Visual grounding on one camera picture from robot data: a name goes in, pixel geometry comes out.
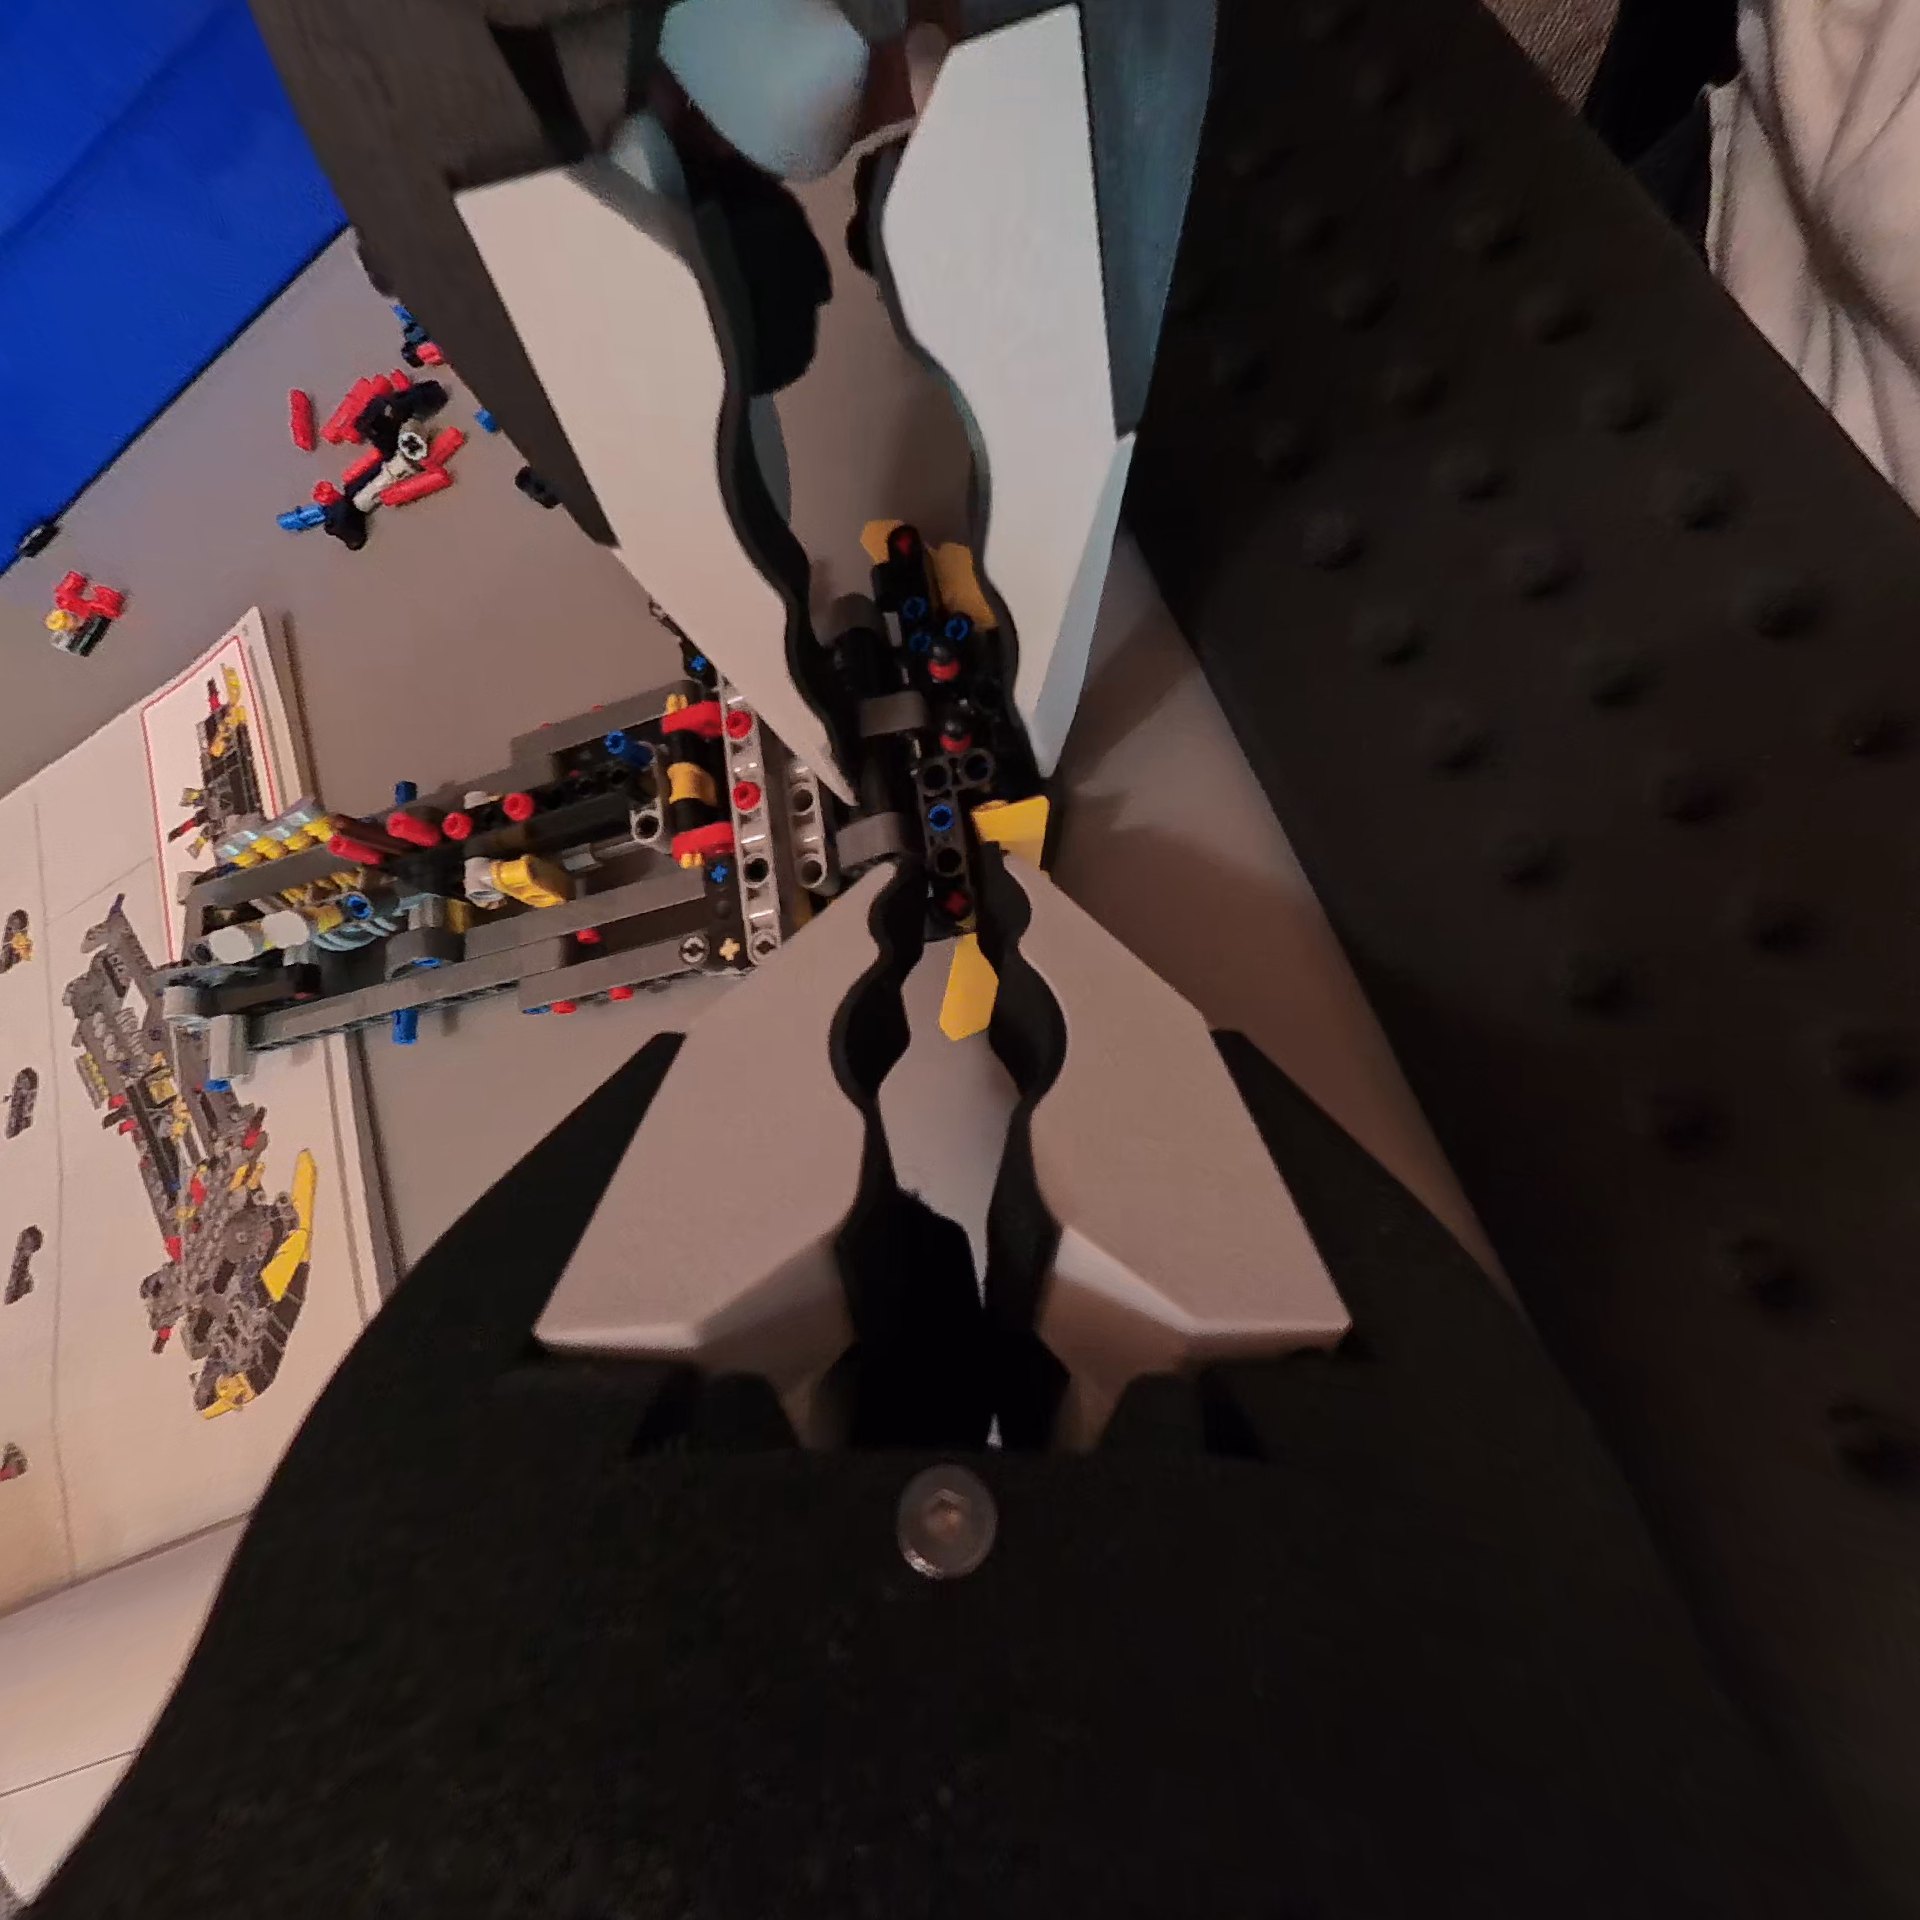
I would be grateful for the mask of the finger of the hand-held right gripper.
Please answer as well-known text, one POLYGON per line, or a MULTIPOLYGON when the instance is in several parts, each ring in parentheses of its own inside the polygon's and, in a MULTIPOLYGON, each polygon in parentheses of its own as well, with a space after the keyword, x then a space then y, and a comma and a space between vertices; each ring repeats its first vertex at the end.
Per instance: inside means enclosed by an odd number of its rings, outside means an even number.
POLYGON ((713 204, 618 156, 468 185, 456 208, 630 573, 842 803, 851 698, 761 463, 752 304, 713 204))
POLYGON ((1113 412, 1076 5, 947 53, 880 197, 878 253, 903 336, 967 429, 977 577, 1014 635, 1016 715, 1052 777, 1137 451, 1113 412))

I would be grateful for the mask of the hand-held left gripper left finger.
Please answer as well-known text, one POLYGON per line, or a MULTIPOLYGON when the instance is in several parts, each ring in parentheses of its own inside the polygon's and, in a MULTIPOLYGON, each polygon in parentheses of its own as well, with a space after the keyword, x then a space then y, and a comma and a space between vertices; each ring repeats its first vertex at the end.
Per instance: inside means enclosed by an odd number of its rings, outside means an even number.
POLYGON ((880 863, 683 1035, 548 1297, 548 1354, 767 1380, 848 1436, 844 1236, 897 1186, 880 1085, 911 1039, 922 868, 880 863))

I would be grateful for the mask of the black dimpled cloth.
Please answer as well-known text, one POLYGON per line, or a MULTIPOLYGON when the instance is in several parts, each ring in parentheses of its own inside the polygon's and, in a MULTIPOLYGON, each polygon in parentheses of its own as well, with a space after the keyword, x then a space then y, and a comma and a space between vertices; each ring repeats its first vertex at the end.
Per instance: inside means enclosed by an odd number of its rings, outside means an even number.
POLYGON ((1538 1331, 1915 1915, 1915 523, 1479 5, 1220 5, 1127 517, 1538 1331))

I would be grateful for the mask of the lego instruction booklet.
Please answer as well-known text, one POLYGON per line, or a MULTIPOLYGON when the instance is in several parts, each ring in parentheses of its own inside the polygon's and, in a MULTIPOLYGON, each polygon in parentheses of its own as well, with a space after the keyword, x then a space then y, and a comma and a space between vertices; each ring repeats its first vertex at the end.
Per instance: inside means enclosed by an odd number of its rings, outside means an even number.
POLYGON ((19 1911, 119 1784, 393 1282, 345 1041, 206 1065, 187 883, 306 773, 281 625, 6 795, 3 1855, 19 1911))

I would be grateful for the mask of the pile of lego pins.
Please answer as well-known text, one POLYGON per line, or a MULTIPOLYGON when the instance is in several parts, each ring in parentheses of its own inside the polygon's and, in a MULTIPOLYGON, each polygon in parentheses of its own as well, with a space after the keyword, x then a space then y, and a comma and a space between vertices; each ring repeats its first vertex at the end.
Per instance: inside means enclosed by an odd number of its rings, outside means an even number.
POLYGON ((344 466, 324 472, 306 496, 278 513, 291 537, 324 536, 340 549, 364 552, 379 513, 399 513, 454 487, 456 463, 471 436, 503 441, 496 413, 476 402, 459 424, 451 408, 451 362, 439 336, 411 307, 392 301, 400 330, 399 363, 360 376, 323 412, 304 388, 286 395, 286 425, 299 452, 340 452, 344 466))

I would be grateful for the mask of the blue plastic bin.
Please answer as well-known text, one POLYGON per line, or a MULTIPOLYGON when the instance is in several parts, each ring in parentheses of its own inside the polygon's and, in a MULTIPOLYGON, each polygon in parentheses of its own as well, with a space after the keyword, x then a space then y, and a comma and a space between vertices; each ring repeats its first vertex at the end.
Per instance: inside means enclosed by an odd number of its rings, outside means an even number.
POLYGON ((250 5, 6 3, 6 568, 344 228, 250 5))

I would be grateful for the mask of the partly built lego chassis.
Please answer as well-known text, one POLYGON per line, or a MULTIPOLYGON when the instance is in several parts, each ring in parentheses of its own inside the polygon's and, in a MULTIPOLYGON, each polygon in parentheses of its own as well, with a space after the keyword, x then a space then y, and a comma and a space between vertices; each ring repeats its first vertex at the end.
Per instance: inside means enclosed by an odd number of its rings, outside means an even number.
POLYGON ((924 880, 956 943, 945 1033, 992 1016, 978 844, 1044 851, 1049 803, 1014 708, 1010 642, 975 552, 906 520, 863 531, 871 591, 827 621, 855 708, 855 795, 782 743, 659 604, 680 680, 515 746, 463 795, 403 788, 358 819, 314 800, 219 819, 184 880, 186 935, 142 979, 184 1074, 232 1088, 250 1057, 355 1029, 416 1041, 431 1013, 518 992, 532 1018, 769 965, 864 873, 924 880))

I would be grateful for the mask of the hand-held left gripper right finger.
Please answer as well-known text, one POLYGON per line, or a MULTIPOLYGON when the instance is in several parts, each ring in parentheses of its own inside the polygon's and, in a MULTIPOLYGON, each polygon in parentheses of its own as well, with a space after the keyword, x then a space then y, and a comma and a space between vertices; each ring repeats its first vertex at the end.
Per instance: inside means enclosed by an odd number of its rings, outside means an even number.
POLYGON ((1353 1329, 1210 1023, 1016 853, 984 855, 1016 1088, 984 1311, 1000 1441, 1091 1449, 1130 1388, 1353 1329))

